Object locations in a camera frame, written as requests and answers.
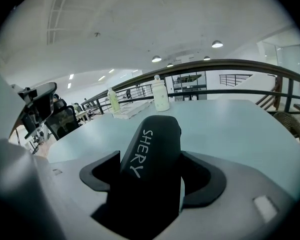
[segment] bottle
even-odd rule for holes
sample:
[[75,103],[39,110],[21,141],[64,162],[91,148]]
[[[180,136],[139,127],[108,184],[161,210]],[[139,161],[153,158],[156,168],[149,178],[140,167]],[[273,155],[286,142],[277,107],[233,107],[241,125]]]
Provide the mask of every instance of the bottle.
[[109,101],[112,105],[112,110],[113,112],[116,112],[118,110],[120,110],[120,104],[118,102],[118,98],[117,98],[117,95],[115,93],[115,91],[112,90],[112,88],[108,88],[108,98],[109,98]]
[[166,111],[170,108],[168,92],[164,85],[164,80],[160,80],[159,75],[154,76],[152,84],[155,109],[157,111]]

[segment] white table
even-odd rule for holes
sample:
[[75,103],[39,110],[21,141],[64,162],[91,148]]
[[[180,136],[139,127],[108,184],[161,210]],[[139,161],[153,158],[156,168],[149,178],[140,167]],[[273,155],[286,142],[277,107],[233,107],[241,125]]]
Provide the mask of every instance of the white table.
[[171,102],[157,112],[154,104],[131,119],[104,114],[69,133],[49,151],[51,163],[121,151],[150,115],[174,116],[182,129],[181,149],[239,162],[260,170],[292,197],[300,197],[300,145],[271,115],[247,100]]
[[88,121],[90,121],[90,118],[89,118],[88,113],[87,113],[86,111],[81,111],[81,112],[79,112],[78,114],[76,114],[75,116],[76,116],[76,119],[81,118],[81,119],[83,120],[83,122],[85,122],[84,116],[86,116],[86,119],[87,119]]

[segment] black metal railing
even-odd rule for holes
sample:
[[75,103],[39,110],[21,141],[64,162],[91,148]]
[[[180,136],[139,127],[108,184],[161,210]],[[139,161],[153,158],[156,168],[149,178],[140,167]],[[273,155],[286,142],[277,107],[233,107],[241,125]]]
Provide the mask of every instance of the black metal railing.
[[[173,67],[165,67],[163,69],[158,69],[155,71],[151,71],[149,73],[140,75],[138,77],[129,79],[125,82],[122,82],[116,86],[114,86],[112,89],[116,92],[122,91],[123,89],[129,88],[131,86],[139,85],[141,83],[145,83],[148,81],[151,81],[154,79],[154,76],[160,75],[161,79],[164,79],[165,77],[178,75],[178,74],[184,74],[184,73],[192,73],[192,72],[201,72],[201,71],[218,71],[218,70],[242,70],[242,71],[253,71],[253,72],[260,72],[260,73],[267,73],[276,75],[279,77],[284,77],[288,79],[288,88],[287,93],[282,92],[272,92],[272,91],[261,91],[261,90],[249,90],[249,89],[212,89],[212,90],[197,90],[197,91],[188,91],[187,95],[200,95],[200,94],[259,94],[259,95],[268,95],[268,96],[275,96],[275,97],[286,97],[286,103],[284,107],[285,112],[289,112],[291,100],[292,99],[299,99],[300,96],[293,95],[293,81],[297,81],[300,83],[300,74],[293,72],[291,70],[274,66],[271,64],[261,63],[261,62],[255,62],[255,61],[249,61],[249,60],[241,60],[241,59],[214,59],[214,60],[208,60],[208,61],[194,61],[194,62],[188,62],[183,63],[179,65],[175,65]],[[176,97],[176,96],[183,96],[184,93],[182,92],[175,92],[175,93],[169,93],[169,97]],[[96,102],[98,105],[98,109],[100,110],[102,114],[102,107],[105,105],[101,105],[99,102],[99,99],[102,99],[107,96],[107,91],[104,91],[89,100],[83,102],[81,105],[83,109],[86,109],[85,106],[88,103]],[[152,95],[148,95],[145,97],[139,97],[130,99],[128,101],[122,100],[119,101],[119,103],[125,103],[125,102],[134,102],[134,101],[140,101],[140,100],[148,100],[153,99]],[[300,112],[291,112],[291,114],[300,114]]]
[[236,86],[239,83],[243,82],[244,80],[248,79],[251,74],[220,74],[220,84],[226,85],[226,86]]
[[[124,103],[121,106],[133,103],[137,98],[145,98],[148,95],[152,94],[152,85],[145,84],[139,85],[132,88],[126,88],[123,90],[116,91],[118,102]],[[87,104],[82,104],[83,109],[85,109],[88,114],[93,115],[102,115],[108,111],[112,106],[109,102],[109,99],[106,97],[95,99]]]

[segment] railing post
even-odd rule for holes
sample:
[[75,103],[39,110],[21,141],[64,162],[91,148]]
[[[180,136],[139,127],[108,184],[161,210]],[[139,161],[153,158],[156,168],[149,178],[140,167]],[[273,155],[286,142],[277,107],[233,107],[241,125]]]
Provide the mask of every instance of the railing post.
[[103,115],[104,112],[103,112],[103,109],[102,109],[102,107],[101,107],[101,105],[100,105],[99,99],[96,99],[96,104],[98,105],[99,110],[100,110],[101,114]]
[[142,88],[142,92],[143,92],[143,97],[145,97],[143,86],[141,86],[141,88]]
[[291,96],[292,96],[292,91],[293,91],[293,80],[289,79],[289,84],[288,84],[288,97],[286,97],[286,102],[284,106],[284,112],[289,112],[290,110],[290,105],[291,105]]

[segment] light fixture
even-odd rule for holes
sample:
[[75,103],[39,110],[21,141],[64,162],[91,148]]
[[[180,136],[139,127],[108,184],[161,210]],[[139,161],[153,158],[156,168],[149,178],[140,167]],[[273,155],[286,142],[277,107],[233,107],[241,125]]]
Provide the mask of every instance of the light fixture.
[[212,47],[213,48],[219,48],[219,47],[222,47],[223,46],[223,43],[221,43],[219,40],[215,40],[213,43],[212,43]]
[[160,56],[158,56],[158,55],[156,55],[156,56],[154,56],[153,58],[152,58],[152,62],[159,62],[159,61],[161,61],[162,60],[162,58],[160,57]]

